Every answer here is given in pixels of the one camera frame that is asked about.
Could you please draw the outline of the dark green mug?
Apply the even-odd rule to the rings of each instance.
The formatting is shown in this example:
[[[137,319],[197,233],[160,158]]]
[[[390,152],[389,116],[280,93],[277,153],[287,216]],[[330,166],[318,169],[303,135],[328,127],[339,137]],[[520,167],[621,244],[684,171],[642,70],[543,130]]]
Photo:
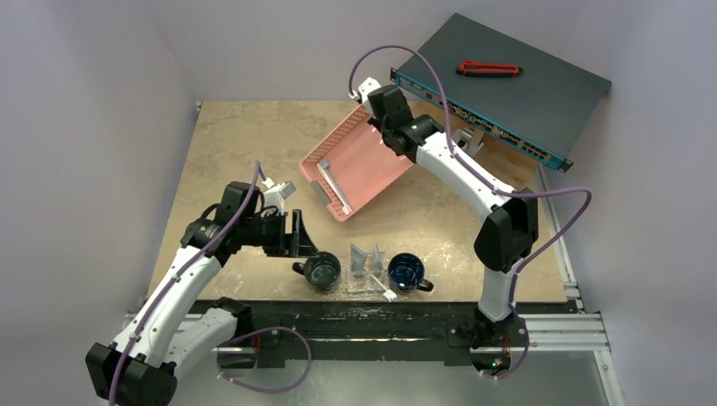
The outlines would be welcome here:
[[[294,262],[292,270],[302,275],[314,291],[329,293],[339,284],[342,268],[334,254],[321,251],[305,262]]]

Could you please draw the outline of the pink perforated plastic basket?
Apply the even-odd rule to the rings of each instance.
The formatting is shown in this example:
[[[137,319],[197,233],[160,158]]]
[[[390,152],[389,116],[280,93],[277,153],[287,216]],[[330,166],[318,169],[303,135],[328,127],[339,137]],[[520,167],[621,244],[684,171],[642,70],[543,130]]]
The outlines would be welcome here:
[[[334,220],[345,222],[412,165],[384,145],[380,132],[369,124],[370,114],[354,108],[299,163],[298,167]],[[345,215],[337,195],[323,178],[317,163],[325,158],[330,172],[346,196],[353,213]]]

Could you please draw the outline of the dark blue mug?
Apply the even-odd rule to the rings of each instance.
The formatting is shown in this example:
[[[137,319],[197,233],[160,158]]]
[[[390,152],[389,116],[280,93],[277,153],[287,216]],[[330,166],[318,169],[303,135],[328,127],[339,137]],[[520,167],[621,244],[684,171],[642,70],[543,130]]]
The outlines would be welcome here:
[[[394,255],[387,266],[390,288],[398,294],[415,291],[432,292],[435,285],[425,278],[424,263],[414,254]]]

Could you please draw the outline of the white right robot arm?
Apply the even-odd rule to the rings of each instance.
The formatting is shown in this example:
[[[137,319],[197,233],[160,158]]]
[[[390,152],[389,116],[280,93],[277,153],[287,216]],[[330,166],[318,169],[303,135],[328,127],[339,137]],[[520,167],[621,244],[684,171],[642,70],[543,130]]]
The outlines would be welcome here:
[[[475,321],[477,338],[497,343],[508,331],[513,311],[512,292],[517,270],[531,254],[538,238],[537,201],[529,189],[500,195],[501,182],[481,182],[489,173],[461,150],[446,127],[431,116],[414,116],[407,99],[395,85],[375,80],[361,85],[360,101],[384,144],[433,173],[456,192],[478,218],[481,229],[473,243],[485,275]]]

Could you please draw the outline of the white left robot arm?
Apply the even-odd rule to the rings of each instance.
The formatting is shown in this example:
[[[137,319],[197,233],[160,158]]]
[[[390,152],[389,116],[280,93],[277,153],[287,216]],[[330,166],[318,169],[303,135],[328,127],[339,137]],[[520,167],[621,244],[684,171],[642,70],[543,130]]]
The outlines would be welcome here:
[[[310,258],[319,251],[305,231],[302,212],[287,214],[292,182],[231,182],[220,202],[190,223],[174,260],[133,320],[108,345],[95,343],[87,365],[96,394],[111,405],[167,405],[178,381],[214,347],[279,337],[282,326],[258,328],[249,305],[220,298],[191,327],[178,328],[208,282],[244,246],[268,257]]]

